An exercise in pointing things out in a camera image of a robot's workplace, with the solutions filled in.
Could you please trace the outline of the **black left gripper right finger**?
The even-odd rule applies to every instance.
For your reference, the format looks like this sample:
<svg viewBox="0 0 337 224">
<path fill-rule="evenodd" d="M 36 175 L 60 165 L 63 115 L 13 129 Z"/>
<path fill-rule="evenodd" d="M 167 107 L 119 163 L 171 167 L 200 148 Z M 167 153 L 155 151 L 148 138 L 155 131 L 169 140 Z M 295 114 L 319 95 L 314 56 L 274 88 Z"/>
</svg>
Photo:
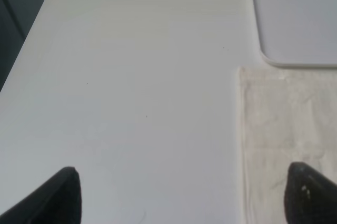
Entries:
<svg viewBox="0 0 337 224">
<path fill-rule="evenodd" d="M 287 223 L 336 223 L 336 183 L 304 162 L 292 162 L 284 212 Z"/>
</svg>

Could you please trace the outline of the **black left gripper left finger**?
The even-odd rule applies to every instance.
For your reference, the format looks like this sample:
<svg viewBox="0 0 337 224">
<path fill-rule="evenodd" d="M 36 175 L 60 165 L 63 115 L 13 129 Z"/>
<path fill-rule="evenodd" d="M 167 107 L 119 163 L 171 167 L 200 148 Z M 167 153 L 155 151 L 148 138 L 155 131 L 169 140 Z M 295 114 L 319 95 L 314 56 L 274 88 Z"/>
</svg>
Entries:
<svg viewBox="0 0 337 224">
<path fill-rule="evenodd" d="M 79 173 L 64 167 L 26 198 L 1 214 L 1 223 L 81 223 Z"/>
</svg>

